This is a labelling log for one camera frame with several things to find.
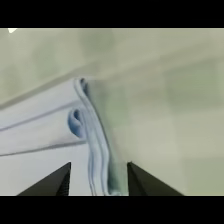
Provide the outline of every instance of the towel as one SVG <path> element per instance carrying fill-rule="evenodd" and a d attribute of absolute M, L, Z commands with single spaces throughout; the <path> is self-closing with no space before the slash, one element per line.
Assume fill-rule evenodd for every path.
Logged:
<path fill-rule="evenodd" d="M 0 156 L 81 144 L 89 149 L 92 195 L 119 195 L 108 187 L 109 147 L 84 78 L 70 79 L 0 112 Z"/>

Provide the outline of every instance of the fabric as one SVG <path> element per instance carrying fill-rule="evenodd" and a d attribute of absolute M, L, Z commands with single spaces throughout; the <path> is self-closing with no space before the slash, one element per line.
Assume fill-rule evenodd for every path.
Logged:
<path fill-rule="evenodd" d="M 92 195 L 111 194 L 109 148 L 85 79 L 71 79 L 3 110 L 0 124 L 0 156 L 87 144 Z"/>

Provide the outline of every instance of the folded towel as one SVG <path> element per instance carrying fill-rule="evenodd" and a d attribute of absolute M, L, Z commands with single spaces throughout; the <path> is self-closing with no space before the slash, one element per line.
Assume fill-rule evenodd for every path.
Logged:
<path fill-rule="evenodd" d="M 92 195 L 111 195 L 109 148 L 85 79 L 66 81 L 0 112 L 0 156 L 88 144 Z"/>

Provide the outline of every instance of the folded cloth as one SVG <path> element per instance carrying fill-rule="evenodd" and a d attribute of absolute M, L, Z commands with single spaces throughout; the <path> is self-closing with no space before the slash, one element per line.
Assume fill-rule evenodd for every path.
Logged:
<path fill-rule="evenodd" d="M 0 156 L 88 144 L 92 195 L 108 187 L 109 148 L 83 78 L 69 80 L 0 112 Z"/>

